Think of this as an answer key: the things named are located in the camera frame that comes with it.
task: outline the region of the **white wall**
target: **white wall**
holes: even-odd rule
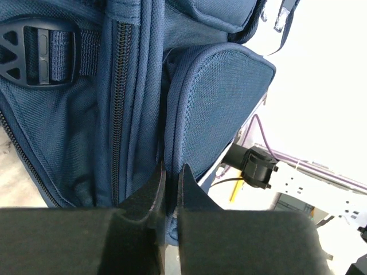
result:
[[[280,0],[247,46],[269,54]],[[274,149],[329,166],[367,184],[366,0],[301,0],[261,112]],[[256,141],[261,141],[256,134]]]

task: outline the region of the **webbing strap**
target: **webbing strap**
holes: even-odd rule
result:
[[[81,30],[81,76],[95,76],[100,48],[100,33]],[[72,65],[72,37],[67,32],[50,32],[50,78],[64,81],[69,77]]]
[[[279,9],[278,18],[280,18],[282,16],[282,13],[284,13],[285,10],[288,11],[289,14],[284,15],[284,16],[287,17],[287,19],[286,19],[286,23],[285,23],[285,26],[284,26],[284,29],[283,29],[283,35],[282,35],[282,40],[280,42],[280,46],[272,54],[280,51],[282,49],[282,47],[284,46],[284,44],[286,43],[289,32],[291,30],[294,12],[295,12],[295,10],[298,6],[299,1],[300,0],[283,0],[282,1],[282,5],[280,6],[280,9]]]

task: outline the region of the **zipper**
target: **zipper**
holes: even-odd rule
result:
[[[8,123],[6,122],[6,119],[4,117],[4,114],[0,111],[0,124],[2,124],[6,134],[8,135],[11,142],[14,144],[15,149],[17,150],[20,158],[24,161],[24,165],[27,166],[29,172],[33,175],[33,178],[36,180],[38,185],[41,187],[44,194],[49,198],[49,200],[52,202],[52,204],[55,207],[61,207],[56,200],[52,197],[51,193],[46,188],[45,184],[43,183],[41,177],[38,175],[36,169],[34,169],[33,165],[25,155],[24,151],[22,150],[21,146],[19,145],[17,139],[15,138],[13,132],[11,131]]]
[[[117,47],[114,67],[114,95],[112,99],[112,201],[119,204],[119,169],[122,141],[122,116],[126,92],[128,60],[131,46],[131,25],[118,23]]]

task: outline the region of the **black buckle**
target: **black buckle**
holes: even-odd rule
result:
[[[24,27],[36,28],[38,31],[38,81],[27,78],[26,51]],[[72,64],[69,68],[69,78],[62,82],[50,79],[50,31],[71,33],[72,37]],[[5,37],[7,34],[16,34],[16,43]],[[16,55],[10,62],[0,64],[0,75],[9,81],[30,89],[60,89],[73,84],[79,76],[80,70],[80,30],[78,26],[69,21],[26,15],[11,18],[0,23],[0,46]]]

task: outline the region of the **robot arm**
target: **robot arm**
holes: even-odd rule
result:
[[[341,189],[297,171],[277,161],[260,148],[246,149],[233,144],[223,162],[242,171],[245,182],[253,187],[271,188],[344,219],[367,240],[367,196]]]

